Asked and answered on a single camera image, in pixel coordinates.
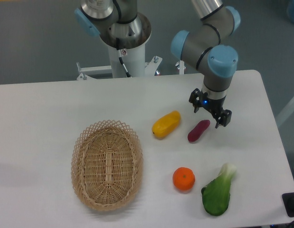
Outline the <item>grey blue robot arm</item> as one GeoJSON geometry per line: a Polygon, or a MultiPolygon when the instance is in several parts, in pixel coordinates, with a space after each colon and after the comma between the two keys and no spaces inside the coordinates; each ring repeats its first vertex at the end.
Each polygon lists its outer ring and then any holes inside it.
{"type": "MultiPolygon", "coordinates": [[[[224,109],[223,103],[238,54],[221,41],[236,31],[241,18],[236,9],[220,0],[194,0],[192,5],[202,26],[196,33],[179,31],[171,42],[171,53],[204,76],[202,88],[189,98],[195,111],[204,108],[217,126],[227,126],[232,112],[224,109]]],[[[151,36],[151,24],[138,12],[137,1],[83,0],[75,17],[87,34],[107,45],[115,78],[146,75],[144,46],[151,36]]]]}

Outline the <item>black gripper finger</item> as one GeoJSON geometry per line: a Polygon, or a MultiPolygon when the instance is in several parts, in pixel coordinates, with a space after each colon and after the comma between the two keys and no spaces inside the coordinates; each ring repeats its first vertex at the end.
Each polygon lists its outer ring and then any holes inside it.
{"type": "Polygon", "coordinates": [[[195,113],[202,107],[202,104],[200,101],[200,95],[202,95],[202,92],[198,88],[196,88],[195,90],[191,92],[189,97],[189,102],[194,107],[195,113]]]}
{"type": "Polygon", "coordinates": [[[215,114],[216,125],[215,128],[217,129],[219,126],[226,127],[231,121],[232,111],[231,110],[224,110],[221,109],[217,114],[215,114]]]}

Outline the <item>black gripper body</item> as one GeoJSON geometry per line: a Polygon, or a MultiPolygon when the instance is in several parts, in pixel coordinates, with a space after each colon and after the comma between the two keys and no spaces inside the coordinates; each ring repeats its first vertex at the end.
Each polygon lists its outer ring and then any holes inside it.
{"type": "Polygon", "coordinates": [[[200,105],[207,110],[213,118],[221,119],[226,115],[226,111],[223,109],[223,104],[226,97],[220,99],[212,99],[207,92],[202,92],[200,97],[200,105]]]}

